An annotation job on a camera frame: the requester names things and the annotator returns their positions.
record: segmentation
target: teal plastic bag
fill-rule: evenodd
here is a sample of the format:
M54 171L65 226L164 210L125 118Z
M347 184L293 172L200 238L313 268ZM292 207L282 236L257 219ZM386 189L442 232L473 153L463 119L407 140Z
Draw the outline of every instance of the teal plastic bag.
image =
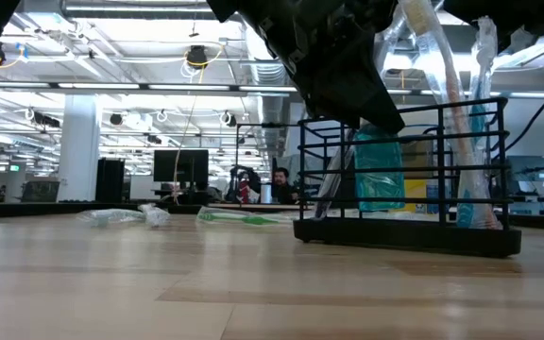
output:
M363 126L355 136L356 141L370 141L383 138L394 138L374 127L372 124ZM399 143L356 145L356 169L373 169L385 167L402 167L402 154ZM358 197L396 197L404 198L404 174L367 173L356 174L356 193ZM361 212L377 212L404 208L400 202L360 202Z

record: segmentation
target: green object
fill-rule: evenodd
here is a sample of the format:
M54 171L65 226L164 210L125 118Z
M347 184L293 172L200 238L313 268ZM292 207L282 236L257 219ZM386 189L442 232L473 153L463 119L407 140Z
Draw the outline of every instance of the green object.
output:
M231 213L214 214L210 212L204 212L198 216L198 218L204 221L236 221L243 222L246 224L263 226L263 225L273 225L279 224L279 221L267 219L257 215L241 216L241 215L232 215Z
M367 124L356 133L356 141L374 141L396 138L380 128ZM356 169L400 168L402 150L400 143L364 144L355 147ZM356 174L356 193L358 197L404 197L404 174L398 171ZM360 211L365 213L404 208L400 202L360 202Z

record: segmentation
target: plastic bag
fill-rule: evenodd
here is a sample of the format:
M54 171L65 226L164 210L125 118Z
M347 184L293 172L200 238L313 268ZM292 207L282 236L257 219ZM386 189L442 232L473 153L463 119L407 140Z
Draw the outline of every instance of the plastic bag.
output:
M203 207L196 216L197 222L206 224L243 224L251 226L292 226L290 216L278 213L262 213L233 211Z
M138 207L146 216L146 224L150 227L160 227L169 223L171 214L161 208L155 207L154 204L143 204Z
M106 227L109 223L144 222L145 214L124 209L80 212L76 219L91 227Z
M479 100L490 98L490 86L492 77L492 63L497 57L499 42L497 39L497 27L492 19L488 17L478 20L480 30L476 35L476 43L471 48L471 56L475 60L472 62L471 80L469 82L469 100ZM471 113L491 111L489 104L475 105L471 108ZM486 116L470 117L471 130L473 132L483 132L485 130ZM476 149L485 149L485 145L480 141L482 137L474 138Z
M497 27L494 25L491 19L484 17L478 20L478 26L480 28L476 43L473 44L471 49L472 58L476 62L472 62L475 65L471 70L471 81L469 89L471 91L470 100L485 99L490 97L490 78L492 77L492 62L497 57L498 51L498 39L497 39ZM491 111L490 105L474 105L471 108L471 113L480 113ZM470 117L469 122L471 124L471 130L473 132L485 131L487 116L475 116ZM476 164L482 164L485 162L485 138L474 138L474 159ZM476 183L474 190L479 191L475 194L476 198L489 198L488 192L488 179L483 175L483 182ZM470 198L473 196L470 191L470 186L467 186L465 181L467 178L461 177L459 183L459 197ZM461 203L457 205L457 226L462 228L492 228L494 225L500 226L499 221L494 223L488 223L483 220L483 216L480 216L480 208L471 203Z
M346 137L347 142L351 142L354 139L356 130L350 129L348 136ZM347 167L349 162L351 162L351 157L354 154L354 148L349 147L345 151L344 165ZM341 167L341 148L337 149L337 152L332 157L327 170L338 170ZM335 197L337 194L337 189L339 189L339 184L341 183L341 175L339 174L327 174L325 179L322 181L320 186L320 191L318 191L318 197ZM323 219L327 216L327 211L331 207L331 202L319 201L316 202L314 207L314 219Z
M435 15L430 0L401 0L406 22L416 35L419 58L425 64L425 76L438 103L456 103L465 99L461 79L452 60L451 47L444 34L442 25ZM456 107L444 110L444 122L447 133L470 133L468 112ZM476 162L474 143L471 138L450 141L456 151L459 165L474 165ZM460 187L464 189L462 198L488 198L488 185L482 170L461 172ZM468 219L466 227L478 229L501 229L502 226L489 204L467 205Z
M356 141L370 141L397 137L372 124L363 126L356 133ZM355 146L356 169L402 167L402 151L399 143L365 144ZM358 197L404 197L402 172L356 174ZM360 202L362 212L377 212L404 208L401 202Z

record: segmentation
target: black monitor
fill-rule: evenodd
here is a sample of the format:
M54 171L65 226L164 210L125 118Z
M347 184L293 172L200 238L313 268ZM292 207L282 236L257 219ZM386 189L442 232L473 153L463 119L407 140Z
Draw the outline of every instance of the black monitor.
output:
M155 181L174 181L177 150L155 150ZM181 150L178 182L209 181L209 150Z

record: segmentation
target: red object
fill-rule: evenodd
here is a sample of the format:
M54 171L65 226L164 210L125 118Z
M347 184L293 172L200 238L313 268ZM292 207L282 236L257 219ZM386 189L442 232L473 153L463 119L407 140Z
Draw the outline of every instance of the red object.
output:
M241 203L249 202L249 183L246 180L241 181L238 184L239 197Z

